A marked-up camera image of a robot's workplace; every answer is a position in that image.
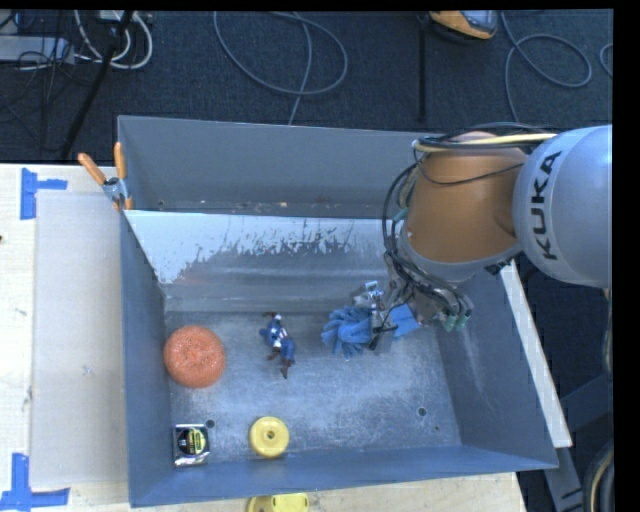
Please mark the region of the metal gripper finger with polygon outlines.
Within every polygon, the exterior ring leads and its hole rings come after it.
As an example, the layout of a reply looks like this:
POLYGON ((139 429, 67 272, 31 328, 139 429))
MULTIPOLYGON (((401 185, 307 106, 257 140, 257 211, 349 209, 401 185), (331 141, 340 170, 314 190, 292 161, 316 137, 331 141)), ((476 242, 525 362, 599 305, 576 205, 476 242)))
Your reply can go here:
POLYGON ((389 311, 375 311, 370 321, 368 349, 374 353, 388 352, 396 331, 389 311))
POLYGON ((383 311, 383 299, 384 292, 379 288, 378 281, 368 281, 355 292, 355 307, 361 310, 383 311))

